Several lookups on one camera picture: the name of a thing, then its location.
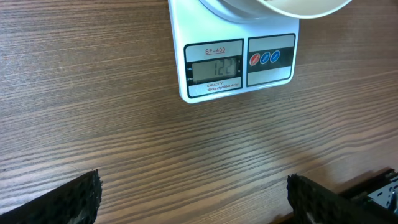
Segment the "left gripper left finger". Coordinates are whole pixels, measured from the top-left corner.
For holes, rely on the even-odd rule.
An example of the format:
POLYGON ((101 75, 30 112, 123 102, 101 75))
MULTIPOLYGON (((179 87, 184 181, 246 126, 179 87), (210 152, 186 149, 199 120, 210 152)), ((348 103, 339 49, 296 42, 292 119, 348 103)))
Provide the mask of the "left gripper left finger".
POLYGON ((1 215, 1 224, 93 224, 102 196, 98 170, 89 171, 1 215))

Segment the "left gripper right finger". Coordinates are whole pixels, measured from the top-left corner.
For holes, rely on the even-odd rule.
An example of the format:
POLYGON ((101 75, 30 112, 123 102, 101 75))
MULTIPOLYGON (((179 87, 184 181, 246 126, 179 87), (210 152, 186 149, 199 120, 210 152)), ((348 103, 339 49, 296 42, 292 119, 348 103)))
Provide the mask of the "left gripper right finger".
POLYGON ((296 223, 397 224, 391 213, 373 213, 301 175, 287 178, 287 200, 296 223))

